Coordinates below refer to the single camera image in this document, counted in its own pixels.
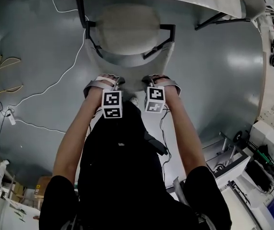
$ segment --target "floor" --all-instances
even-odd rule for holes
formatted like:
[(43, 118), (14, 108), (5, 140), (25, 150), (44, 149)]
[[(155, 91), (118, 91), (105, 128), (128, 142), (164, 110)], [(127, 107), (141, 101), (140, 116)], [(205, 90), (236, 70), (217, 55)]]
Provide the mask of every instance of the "floor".
[[(61, 11), (76, 8), (74, 0), (55, 0)], [(204, 146), (222, 131), (233, 138), (249, 129), (257, 117), (262, 90), (262, 39), (251, 23), (194, 27), (214, 11), (173, 0), (84, 0), (88, 17), (95, 20), (105, 5), (121, 2), (147, 4), (157, 9), (162, 23), (175, 24), (176, 45), (165, 74), (182, 88), (182, 100)], [(1, 94), (4, 109), (23, 98), (43, 92), (74, 61), (82, 44), (83, 28), (77, 12), (58, 13), (52, 0), (0, 0), (0, 54), (22, 62), (0, 73), (0, 90), (24, 84), (16, 94)], [(83, 49), (75, 67), (46, 94), (16, 107), (14, 116), (28, 123), (65, 131), (82, 101), (83, 89), (98, 74)], [(143, 103), (144, 93), (137, 93)], [(162, 140), (162, 115), (143, 113), (149, 133)], [(0, 126), (3, 117), (0, 115)], [(173, 155), (166, 165), (166, 186), (184, 179), (174, 128), (168, 115), (164, 130)], [(41, 175), (51, 173), (63, 135), (5, 120), (0, 156), (17, 180), (34, 187)]]

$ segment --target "black t-shirt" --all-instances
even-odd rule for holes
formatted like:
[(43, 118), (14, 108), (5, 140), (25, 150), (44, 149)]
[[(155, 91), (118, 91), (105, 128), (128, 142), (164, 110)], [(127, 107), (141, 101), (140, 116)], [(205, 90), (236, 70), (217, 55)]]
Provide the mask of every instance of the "black t-shirt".
[(80, 201), (68, 179), (51, 179), (39, 228), (60, 230), (78, 214), (83, 229), (203, 229), (198, 212), (218, 230), (229, 230), (227, 205), (207, 167), (195, 168), (186, 179), (183, 192), (191, 207), (167, 193), (158, 155), (143, 139), (141, 118), (125, 115), (129, 108), (135, 107), (123, 108), (122, 119), (101, 118), (86, 139), (78, 180)]

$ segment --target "white shoe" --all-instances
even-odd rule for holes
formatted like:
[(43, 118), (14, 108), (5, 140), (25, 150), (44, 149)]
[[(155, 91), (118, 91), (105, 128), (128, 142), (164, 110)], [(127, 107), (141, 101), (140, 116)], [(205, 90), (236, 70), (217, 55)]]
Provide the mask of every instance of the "white shoe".
[(10, 164), (9, 160), (4, 160), (4, 161), (2, 161), (1, 163), (4, 164), (4, 165)]
[(138, 98), (137, 97), (132, 97), (130, 99), (130, 102), (133, 103), (136, 107), (139, 108), (139, 101), (138, 101)]

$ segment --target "white cable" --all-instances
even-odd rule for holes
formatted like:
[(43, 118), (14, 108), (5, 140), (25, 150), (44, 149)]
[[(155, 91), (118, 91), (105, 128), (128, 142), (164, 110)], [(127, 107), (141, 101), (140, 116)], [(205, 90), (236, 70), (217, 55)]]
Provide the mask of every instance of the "white cable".
[(72, 12), (72, 11), (78, 11), (78, 9), (68, 10), (68, 11), (59, 11), (58, 8), (57, 8), (57, 6), (56, 6), (56, 4), (55, 4), (55, 1), (54, 1), (54, 0), (52, 0), (52, 3), (54, 4), (55, 9), (56, 9), (57, 12), (59, 12), (59, 13), (68, 13), (68, 12)]
[(27, 100), (27, 99), (33, 97), (33, 96), (45, 94), (45, 92), (46, 92), (47, 90), (49, 90), (51, 87), (53, 87), (53, 86), (55, 86), (56, 84), (58, 84), (58, 83), (60, 82), (60, 80), (62, 79), (62, 77), (63, 77), (69, 70), (71, 70), (71, 69), (75, 66), (76, 61), (77, 61), (77, 57), (78, 57), (78, 55), (79, 55), (79, 52), (80, 52), (80, 50), (82, 49), (82, 47), (83, 47), (83, 45), (84, 45), (84, 34), (85, 34), (85, 30), (83, 31), (83, 44), (81, 45), (81, 47), (79, 48), (79, 50), (78, 50), (78, 52), (77, 52), (77, 55), (76, 55), (76, 57), (75, 57), (74, 64), (73, 64), (70, 68), (68, 68), (68, 69), (61, 75), (61, 77), (59, 78), (59, 80), (58, 80), (57, 82), (55, 82), (54, 84), (50, 85), (47, 89), (45, 89), (43, 92), (41, 92), (41, 93), (39, 93), (39, 94), (33, 94), (33, 95), (30, 95), (30, 96), (28, 96), (28, 97), (22, 99), (17, 105), (8, 105), (8, 108), (9, 108), (10, 106), (11, 106), (11, 107), (17, 107), (17, 106), (19, 106), (23, 101), (25, 101), (25, 100)]
[(36, 126), (36, 125), (30, 124), (30, 123), (26, 123), (25, 121), (20, 120), (20, 119), (16, 119), (16, 121), (22, 122), (22, 123), (24, 123), (24, 124), (26, 124), (26, 125), (30, 125), (30, 126), (33, 126), (33, 127), (36, 127), (36, 128), (42, 128), (42, 129), (46, 129), (46, 130), (49, 130), (49, 131), (57, 131), (57, 132), (59, 132), (59, 133), (65, 134), (65, 132), (63, 132), (63, 131), (61, 131), (61, 130), (49, 129), (49, 128), (45, 128), (45, 127)]

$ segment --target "gray chair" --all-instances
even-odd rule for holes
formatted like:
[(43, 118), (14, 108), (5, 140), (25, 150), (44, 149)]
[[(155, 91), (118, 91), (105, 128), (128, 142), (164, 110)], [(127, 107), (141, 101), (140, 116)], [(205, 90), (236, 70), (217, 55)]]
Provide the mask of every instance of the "gray chair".
[(199, 24), (195, 30), (198, 31), (210, 24), (224, 24), (232, 22), (251, 22), (257, 17), (262, 15), (266, 10), (266, 4), (264, 0), (240, 0), (241, 4), (241, 19), (220, 20), (225, 18), (227, 15), (225, 13), (218, 13), (209, 20), (202, 24)]
[[(121, 76), (126, 80), (124, 88), (130, 91), (142, 91), (142, 78), (146, 75), (162, 74), (174, 49), (175, 25), (160, 24), (157, 13), (144, 5), (116, 4), (104, 8), (96, 22), (87, 21), (85, 45), (91, 63), (102, 73)], [(96, 45), (91, 37), (91, 28), (95, 28)], [(158, 44), (159, 30), (169, 30), (167, 40)], [(139, 66), (117, 65), (104, 59), (101, 50), (114, 55), (142, 55)]]

